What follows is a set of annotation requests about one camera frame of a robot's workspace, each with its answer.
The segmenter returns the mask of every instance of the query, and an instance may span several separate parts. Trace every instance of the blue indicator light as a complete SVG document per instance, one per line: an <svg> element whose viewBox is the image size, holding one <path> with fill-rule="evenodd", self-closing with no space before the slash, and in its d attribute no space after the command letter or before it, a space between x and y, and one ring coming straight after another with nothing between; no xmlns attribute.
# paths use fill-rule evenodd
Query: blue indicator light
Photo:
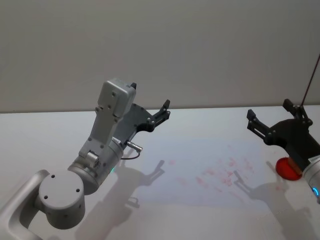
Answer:
<svg viewBox="0 0 320 240"><path fill-rule="evenodd" d="M318 190L317 190L315 187L312 188L312 191L314 192L314 194L315 194L317 197L319 196L319 192L318 192Z"/></svg>

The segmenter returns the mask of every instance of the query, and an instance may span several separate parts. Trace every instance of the white table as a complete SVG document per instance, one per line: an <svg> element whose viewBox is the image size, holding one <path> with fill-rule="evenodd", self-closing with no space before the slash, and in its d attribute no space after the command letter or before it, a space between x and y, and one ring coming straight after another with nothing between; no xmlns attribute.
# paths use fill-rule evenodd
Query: white table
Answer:
<svg viewBox="0 0 320 240"><path fill-rule="evenodd" d="M305 108L314 122L310 133L319 142L320 106ZM320 206L313 193L303 179L276 177L266 162L274 166L287 154L247 130L248 109L172 110L153 133L134 138L144 147L140 158L117 168L86 196L86 215L78 226L55 229L39 212L30 229L45 240L320 238ZM253 110L269 126L291 118L282 107ZM94 118L94 112L1 114L1 205L38 170L66 169ZM150 176L159 163L164 173ZM234 171L248 192L235 184Z"/></svg>

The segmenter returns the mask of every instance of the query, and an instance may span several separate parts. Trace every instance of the white wall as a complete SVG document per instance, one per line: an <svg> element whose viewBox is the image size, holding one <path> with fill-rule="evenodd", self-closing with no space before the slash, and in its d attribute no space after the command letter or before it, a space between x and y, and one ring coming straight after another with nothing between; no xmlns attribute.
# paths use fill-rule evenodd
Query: white wall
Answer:
<svg viewBox="0 0 320 240"><path fill-rule="evenodd" d="M318 0L1 0L0 112L93 109L114 77L148 108L299 103L319 12Z"/></svg>

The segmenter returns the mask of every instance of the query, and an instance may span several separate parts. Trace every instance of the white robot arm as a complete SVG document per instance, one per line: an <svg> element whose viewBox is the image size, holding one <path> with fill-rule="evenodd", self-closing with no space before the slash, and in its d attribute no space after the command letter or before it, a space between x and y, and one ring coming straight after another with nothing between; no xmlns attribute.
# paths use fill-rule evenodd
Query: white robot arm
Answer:
<svg viewBox="0 0 320 240"><path fill-rule="evenodd" d="M126 146L138 154L131 142L137 132L152 132L169 119L167 100L155 115L133 103L136 84L118 79L103 84L90 136L68 170L50 174L37 172L0 210L0 239L41 240L28 230L38 211L57 229L76 226L85 215L85 195L97 191L120 161Z"/></svg>

